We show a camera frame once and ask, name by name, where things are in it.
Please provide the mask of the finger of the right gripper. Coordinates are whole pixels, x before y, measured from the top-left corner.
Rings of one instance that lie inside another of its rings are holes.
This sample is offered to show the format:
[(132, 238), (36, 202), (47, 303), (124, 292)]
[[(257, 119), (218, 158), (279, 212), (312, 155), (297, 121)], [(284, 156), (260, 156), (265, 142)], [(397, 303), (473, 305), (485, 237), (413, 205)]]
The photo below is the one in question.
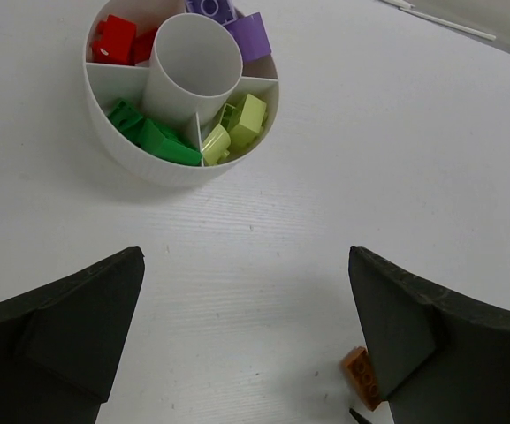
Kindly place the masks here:
[(349, 409), (349, 413), (353, 417), (356, 423), (358, 424), (372, 424), (368, 419), (366, 419), (363, 415), (355, 411), (354, 408)]

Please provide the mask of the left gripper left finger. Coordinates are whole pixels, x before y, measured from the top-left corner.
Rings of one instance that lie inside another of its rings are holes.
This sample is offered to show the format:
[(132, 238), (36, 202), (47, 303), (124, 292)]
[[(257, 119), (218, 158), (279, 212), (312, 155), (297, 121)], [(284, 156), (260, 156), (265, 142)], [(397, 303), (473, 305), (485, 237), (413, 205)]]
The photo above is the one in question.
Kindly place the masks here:
[(128, 247), (0, 302), (0, 423), (94, 423), (107, 403), (145, 264)]

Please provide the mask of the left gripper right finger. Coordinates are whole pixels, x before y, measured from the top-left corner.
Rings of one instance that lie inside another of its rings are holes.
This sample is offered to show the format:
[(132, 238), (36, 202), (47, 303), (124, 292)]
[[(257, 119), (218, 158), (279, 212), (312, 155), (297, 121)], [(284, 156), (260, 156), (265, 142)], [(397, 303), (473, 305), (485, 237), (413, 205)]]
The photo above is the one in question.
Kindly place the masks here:
[(396, 423), (510, 423), (510, 311), (364, 247), (348, 275), (380, 397)]

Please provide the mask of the brown lego plate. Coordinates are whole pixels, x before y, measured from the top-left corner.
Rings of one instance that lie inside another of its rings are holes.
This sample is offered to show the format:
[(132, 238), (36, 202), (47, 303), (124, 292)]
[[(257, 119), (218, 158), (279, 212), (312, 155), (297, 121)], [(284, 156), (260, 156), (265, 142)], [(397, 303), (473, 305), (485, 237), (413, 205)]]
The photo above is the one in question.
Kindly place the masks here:
[(367, 349), (355, 347), (340, 361), (339, 367), (359, 400), (369, 411), (375, 411), (384, 400)]

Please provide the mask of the dark green curved lego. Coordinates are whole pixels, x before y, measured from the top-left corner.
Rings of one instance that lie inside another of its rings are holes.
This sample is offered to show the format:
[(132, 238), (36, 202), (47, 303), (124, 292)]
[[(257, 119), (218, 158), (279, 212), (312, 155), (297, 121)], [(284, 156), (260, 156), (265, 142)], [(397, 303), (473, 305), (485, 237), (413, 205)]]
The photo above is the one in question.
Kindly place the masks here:
[(180, 140), (179, 135), (147, 118), (139, 133), (137, 142), (146, 153), (165, 161), (199, 166), (202, 154)]

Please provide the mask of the green 2x4 lego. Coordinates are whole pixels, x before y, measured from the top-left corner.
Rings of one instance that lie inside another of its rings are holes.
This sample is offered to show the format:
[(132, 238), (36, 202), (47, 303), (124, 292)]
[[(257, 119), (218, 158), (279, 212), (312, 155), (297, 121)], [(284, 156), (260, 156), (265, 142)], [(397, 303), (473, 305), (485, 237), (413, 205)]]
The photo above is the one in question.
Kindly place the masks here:
[(138, 138), (145, 123), (145, 117), (131, 102), (119, 98), (108, 114), (108, 119), (127, 140), (139, 146)]

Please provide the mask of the light yellow lego brick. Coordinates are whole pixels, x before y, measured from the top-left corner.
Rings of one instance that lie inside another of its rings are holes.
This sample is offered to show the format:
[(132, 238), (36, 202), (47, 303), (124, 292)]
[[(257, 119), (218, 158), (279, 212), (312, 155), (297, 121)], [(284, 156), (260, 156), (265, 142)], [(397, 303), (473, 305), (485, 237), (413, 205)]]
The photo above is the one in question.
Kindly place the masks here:
[(267, 103), (258, 97), (245, 95), (232, 113), (228, 133), (231, 149), (239, 152), (247, 148), (260, 134), (267, 115)]

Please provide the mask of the red lego brick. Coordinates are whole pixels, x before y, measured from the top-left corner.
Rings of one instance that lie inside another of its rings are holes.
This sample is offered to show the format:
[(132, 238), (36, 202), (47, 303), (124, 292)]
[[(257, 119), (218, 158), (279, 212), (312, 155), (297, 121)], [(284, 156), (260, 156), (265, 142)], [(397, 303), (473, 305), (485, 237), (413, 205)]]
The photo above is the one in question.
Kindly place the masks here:
[(102, 64), (131, 64), (131, 52), (137, 26), (129, 20), (110, 14), (96, 27), (92, 41), (93, 60)]

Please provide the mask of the purple butterfly curved lego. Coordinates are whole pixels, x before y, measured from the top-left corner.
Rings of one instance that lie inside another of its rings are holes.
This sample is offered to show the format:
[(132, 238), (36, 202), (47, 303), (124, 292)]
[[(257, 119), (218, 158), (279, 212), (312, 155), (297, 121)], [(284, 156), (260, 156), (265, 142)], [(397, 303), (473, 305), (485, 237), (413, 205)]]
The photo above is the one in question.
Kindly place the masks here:
[(272, 53), (260, 12), (239, 17), (226, 24), (225, 29), (236, 41), (244, 63), (254, 62)]

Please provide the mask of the lone light yellow lego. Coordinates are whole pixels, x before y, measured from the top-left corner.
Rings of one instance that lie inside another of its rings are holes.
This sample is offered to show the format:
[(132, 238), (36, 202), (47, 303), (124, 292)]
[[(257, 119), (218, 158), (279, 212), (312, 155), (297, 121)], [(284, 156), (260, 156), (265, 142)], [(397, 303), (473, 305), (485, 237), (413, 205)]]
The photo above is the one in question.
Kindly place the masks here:
[(235, 110), (236, 110), (235, 106), (226, 102), (221, 108), (221, 110), (218, 112), (217, 123), (223, 126), (223, 128), (227, 129), (232, 121), (233, 113), (235, 112)]

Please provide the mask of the lavender 2x2 lego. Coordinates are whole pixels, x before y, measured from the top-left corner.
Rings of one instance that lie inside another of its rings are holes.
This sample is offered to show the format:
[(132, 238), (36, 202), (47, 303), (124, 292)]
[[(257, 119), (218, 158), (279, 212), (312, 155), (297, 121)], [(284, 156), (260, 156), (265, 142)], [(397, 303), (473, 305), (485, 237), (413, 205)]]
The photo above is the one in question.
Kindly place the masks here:
[(186, 0), (186, 11), (200, 14), (225, 26), (237, 19), (231, 0)]

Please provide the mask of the white round divided container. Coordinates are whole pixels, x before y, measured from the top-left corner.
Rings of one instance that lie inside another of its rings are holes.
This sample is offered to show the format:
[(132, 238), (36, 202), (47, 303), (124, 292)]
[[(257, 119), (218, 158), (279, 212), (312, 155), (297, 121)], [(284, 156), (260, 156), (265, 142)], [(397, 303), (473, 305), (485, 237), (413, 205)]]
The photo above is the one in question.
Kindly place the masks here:
[[(102, 64), (90, 47), (101, 20), (112, 14), (137, 26), (131, 64)], [(225, 26), (186, 11), (185, 1), (109, 1), (95, 16), (84, 46), (83, 74), (89, 116), (98, 141), (134, 175), (160, 186), (194, 187), (226, 173), (263, 143), (278, 112), (279, 84), (272, 55), (244, 63)], [(251, 94), (267, 103), (256, 139), (215, 166), (186, 166), (156, 158), (127, 140), (108, 114), (119, 98), (170, 128), (202, 154), (202, 142), (227, 102)]]

